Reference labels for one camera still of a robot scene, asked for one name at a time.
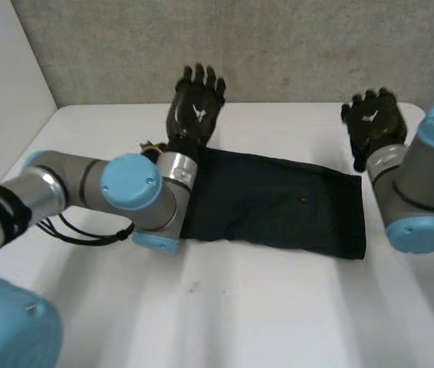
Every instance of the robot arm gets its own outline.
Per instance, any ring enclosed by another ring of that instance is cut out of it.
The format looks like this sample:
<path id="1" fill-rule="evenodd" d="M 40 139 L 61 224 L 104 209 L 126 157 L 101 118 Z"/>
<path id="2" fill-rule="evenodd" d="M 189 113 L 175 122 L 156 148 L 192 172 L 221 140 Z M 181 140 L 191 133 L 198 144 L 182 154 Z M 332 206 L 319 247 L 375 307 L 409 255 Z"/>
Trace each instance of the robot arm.
<path id="1" fill-rule="evenodd" d="M 434 108 L 412 144 L 396 98 L 381 89 L 342 107 L 355 170 L 369 173 L 391 245 L 403 252 L 434 251 Z"/>
<path id="2" fill-rule="evenodd" d="M 135 224 L 133 241 L 175 251 L 205 146 L 224 104 L 225 84 L 202 65 L 187 67 L 166 121 L 169 137 L 156 164 L 129 153 L 113 161 L 55 151 L 34 154 L 21 174 L 0 185 L 0 247 L 29 226 L 75 205 L 121 215 Z M 52 368 L 62 328 L 52 304 L 0 279 L 0 367 Z"/>

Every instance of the dark green fabric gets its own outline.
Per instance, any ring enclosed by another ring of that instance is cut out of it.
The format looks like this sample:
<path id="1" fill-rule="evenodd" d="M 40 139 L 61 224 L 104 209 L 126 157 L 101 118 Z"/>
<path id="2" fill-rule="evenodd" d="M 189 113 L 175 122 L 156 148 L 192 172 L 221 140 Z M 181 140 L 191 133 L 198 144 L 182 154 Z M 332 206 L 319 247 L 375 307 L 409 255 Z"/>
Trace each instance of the dark green fabric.
<path id="1" fill-rule="evenodd" d="M 362 259 L 359 176 L 284 159 L 205 148 L 181 238 L 247 241 Z"/>

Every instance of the black cable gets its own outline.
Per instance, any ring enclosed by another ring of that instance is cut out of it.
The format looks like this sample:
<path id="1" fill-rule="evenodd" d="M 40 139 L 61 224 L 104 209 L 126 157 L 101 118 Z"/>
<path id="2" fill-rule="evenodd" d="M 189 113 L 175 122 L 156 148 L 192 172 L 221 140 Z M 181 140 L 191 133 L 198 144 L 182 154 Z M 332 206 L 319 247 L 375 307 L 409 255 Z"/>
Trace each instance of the black cable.
<path id="1" fill-rule="evenodd" d="M 109 238 L 112 235 L 95 235 L 95 234 L 91 234 L 89 232 L 83 232 L 82 230 L 80 230 L 79 228 L 76 228 L 74 225 L 72 225 L 69 221 L 67 221 L 67 219 L 64 217 L 64 215 L 60 214 L 58 216 L 58 218 L 64 223 L 64 225 L 66 225 L 70 230 L 75 231 L 78 234 L 84 235 L 84 236 L 88 236 L 90 238 Z"/>
<path id="2" fill-rule="evenodd" d="M 135 229 L 135 224 L 131 223 L 127 228 L 120 230 L 118 233 L 113 235 L 94 235 L 90 234 L 88 232 L 83 232 L 79 228 L 76 228 L 74 225 L 72 225 L 64 216 L 61 216 L 61 221 L 71 230 L 85 236 L 89 236 L 91 238 L 97 238 L 95 240 L 84 240 L 84 239 L 77 239 L 72 238 L 71 236 L 66 236 L 64 234 L 61 234 L 58 232 L 58 230 L 55 228 L 53 222 L 46 218 L 44 221 L 40 221 L 37 226 L 46 234 L 49 234 L 50 236 L 53 236 L 54 238 L 60 239 L 63 242 L 76 244 L 76 245 L 86 245 L 91 247 L 97 247 L 97 246 L 103 246 L 103 245 L 109 245 L 113 244 L 115 242 L 123 241 L 127 239 L 130 234 L 132 234 L 133 230 Z"/>

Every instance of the white wall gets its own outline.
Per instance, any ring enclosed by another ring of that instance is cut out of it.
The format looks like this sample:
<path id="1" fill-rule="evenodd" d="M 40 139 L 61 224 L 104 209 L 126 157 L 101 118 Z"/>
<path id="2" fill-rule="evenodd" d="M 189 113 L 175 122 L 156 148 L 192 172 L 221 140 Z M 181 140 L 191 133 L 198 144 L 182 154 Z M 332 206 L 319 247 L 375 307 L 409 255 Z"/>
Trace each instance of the white wall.
<path id="1" fill-rule="evenodd" d="M 0 0 L 0 180 L 57 107 L 9 0 Z"/>

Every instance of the white table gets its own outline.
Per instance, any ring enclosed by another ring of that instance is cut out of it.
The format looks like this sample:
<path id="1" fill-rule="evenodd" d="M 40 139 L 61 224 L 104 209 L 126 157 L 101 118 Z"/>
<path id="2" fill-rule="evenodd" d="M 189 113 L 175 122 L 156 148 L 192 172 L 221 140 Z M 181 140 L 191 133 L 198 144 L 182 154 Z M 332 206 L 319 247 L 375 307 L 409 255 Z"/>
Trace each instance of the white table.
<path id="1" fill-rule="evenodd" d="M 410 139 L 424 113 L 401 104 Z M 59 110 L 37 150 L 113 159 L 165 140 L 167 105 Z M 227 104 L 212 146 L 352 173 L 338 103 Z M 65 325 L 59 367 L 433 367 L 434 255 L 387 243 L 363 177 L 367 256 L 345 261 L 240 242 L 187 241 L 177 255 L 59 242 L 32 228 L 0 250 L 0 277 L 44 294 Z M 123 218 L 69 209 L 82 229 Z"/>

